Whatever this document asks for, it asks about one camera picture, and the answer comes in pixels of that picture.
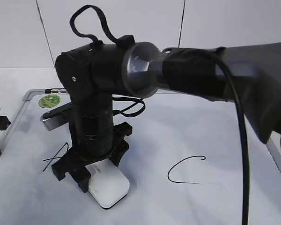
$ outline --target sticker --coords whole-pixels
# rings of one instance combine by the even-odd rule
[[[59,103],[60,103],[60,96],[58,95],[47,95],[41,98],[41,100],[39,100],[38,102],[39,106],[45,109],[55,107]]]

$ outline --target black cable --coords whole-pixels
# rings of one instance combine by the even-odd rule
[[[178,42],[178,48],[180,48],[180,41],[181,41],[181,34],[182,34],[182,26],[183,26],[183,19],[184,19],[184,11],[185,11],[185,2],[183,3],[183,11],[182,11],[182,18],[181,18],[181,24],[180,24],[180,33],[179,33],[179,42]]]
[[[238,91],[232,80],[232,73],[227,65],[218,57],[215,53],[208,51],[208,55],[211,56],[212,60],[220,67],[224,73],[229,86],[232,89],[235,101],[235,108],[237,112],[240,143],[242,149],[242,162],[243,162],[243,210],[242,210],[242,225],[247,225],[249,222],[249,202],[250,202],[250,161],[249,161],[249,150],[247,141],[247,132],[244,121],[244,111],[242,102],[240,100]]]
[[[127,108],[125,108],[123,110],[118,110],[118,109],[113,110],[113,116],[121,114],[125,117],[136,117],[136,116],[140,115],[142,112],[144,112],[146,109],[146,104],[143,101],[143,98],[138,99],[138,98],[133,98],[133,97],[129,97],[129,98],[128,97],[113,97],[112,100],[119,101],[119,102],[122,102],[122,101],[134,102],[132,105],[128,106]],[[124,113],[125,111],[133,108],[134,106],[136,106],[139,103],[143,104],[143,107],[139,111],[136,111],[134,113]]]
[[[170,170],[168,171],[168,180],[171,181],[171,182],[173,182],[173,183],[177,183],[177,184],[200,184],[200,183],[193,183],[193,182],[174,181],[174,180],[171,180],[171,178],[170,178],[170,172],[171,172],[172,169],[175,168],[175,166],[177,166],[178,164],[182,163],[184,160],[187,160],[187,159],[189,159],[189,158],[195,158],[195,157],[202,157],[202,159],[201,159],[202,161],[206,159],[205,156],[190,156],[190,157],[187,157],[187,158],[184,158],[184,159],[180,160],[180,161],[177,162],[175,165],[173,165],[173,166],[170,168]]]

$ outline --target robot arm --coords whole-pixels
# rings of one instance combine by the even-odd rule
[[[157,89],[231,101],[220,68],[193,51],[163,53],[149,42],[126,49],[86,45],[62,53],[56,70],[74,102],[98,92],[148,98]],[[266,143],[272,131],[281,134],[281,43],[224,48],[217,54],[233,74],[244,113],[260,141]]]

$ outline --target table surface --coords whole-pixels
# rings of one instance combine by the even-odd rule
[[[27,90],[61,86],[52,68],[0,69],[0,82],[2,114],[10,118],[14,117]],[[123,201],[111,210],[103,210],[90,195],[79,192],[69,176],[57,182],[50,170],[43,175],[38,173],[41,170],[32,169],[38,185],[28,183],[30,189],[22,189],[23,182],[18,182],[15,173],[32,165],[28,159],[19,158],[20,148],[14,152],[11,146],[0,159],[0,224],[7,221],[9,224],[51,224],[53,221],[54,224],[82,221],[240,224],[242,169],[234,105],[182,94],[157,94],[146,103],[145,113],[137,118],[115,117],[115,123],[128,121],[134,128],[128,138],[130,150],[120,164],[131,182],[129,194]],[[30,119],[39,120],[38,116],[32,113]],[[250,224],[281,225],[281,174],[266,146],[249,125],[247,129],[251,163]],[[39,131],[38,125],[32,127],[33,130]],[[18,135],[21,138],[17,140],[21,140],[27,131],[20,130]],[[51,151],[50,145],[40,144],[37,136],[34,140],[44,152],[30,154],[33,159]],[[191,155],[205,155],[207,159],[185,161],[173,170],[172,179],[203,185],[170,183],[166,178],[169,168]],[[25,176],[27,174],[22,174],[21,179],[25,180]],[[68,193],[75,198],[65,197]]]

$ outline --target white whiteboard surface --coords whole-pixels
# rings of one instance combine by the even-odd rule
[[[159,49],[177,47],[183,0],[38,0],[54,60],[61,52],[86,45],[88,38],[76,36],[69,25],[71,16],[84,5],[100,7],[111,33],[119,38],[134,35],[136,42],[148,41]],[[95,11],[88,9],[76,20],[77,30],[94,34],[110,44]]]
[[[281,42],[281,0],[186,0],[181,47]]]
[[[12,122],[27,90],[62,87],[55,68],[0,68],[0,116]]]
[[[53,62],[35,0],[0,0],[0,68],[47,68]]]
[[[234,105],[182,94],[156,94],[136,118],[114,117],[133,126],[130,149],[119,168],[129,179],[128,195],[103,210],[67,174],[60,182],[50,168],[56,151],[69,142],[67,126],[46,131],[48,111],[29,104],[0,158],[0,225],[237,225],[241,221],[242,164]],[[62,104],[68,102],[62,95]],[[116,103],[114,108],[124,108]],[[248,127],[251,162],[250,224],[281,225],[281,174],[265,145]],[[174,184],[173,180],[203,185]]]

